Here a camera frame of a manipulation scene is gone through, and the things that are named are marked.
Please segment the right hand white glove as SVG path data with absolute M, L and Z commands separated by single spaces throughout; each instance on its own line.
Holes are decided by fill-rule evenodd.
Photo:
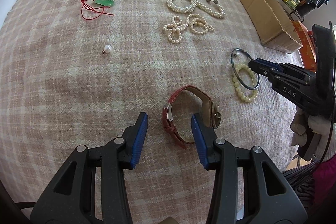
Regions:
M 333 133 L 323 162 L 330 160 L 335 155 L 335 123 L 331 125 L 331 121 L 324 116 L 312 116 L 296 107 L 295 116 L 290 124 L 290 129 L 293 131 L 291 146 L 302 147 L 306 145 L 306 133 L 308 129 L 311 129 L 313 133 L 321 135 L 317 148 L 313 152 L 315 158 L 320 161 L 327 146 L 331 126 L 333 126 Z

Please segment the pink sleeve forearm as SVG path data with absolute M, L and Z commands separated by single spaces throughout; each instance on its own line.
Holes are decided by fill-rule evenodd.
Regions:
M 322 162 L 313 173 L 314 203 L 321 204 L 335 184 L 335 156 Z

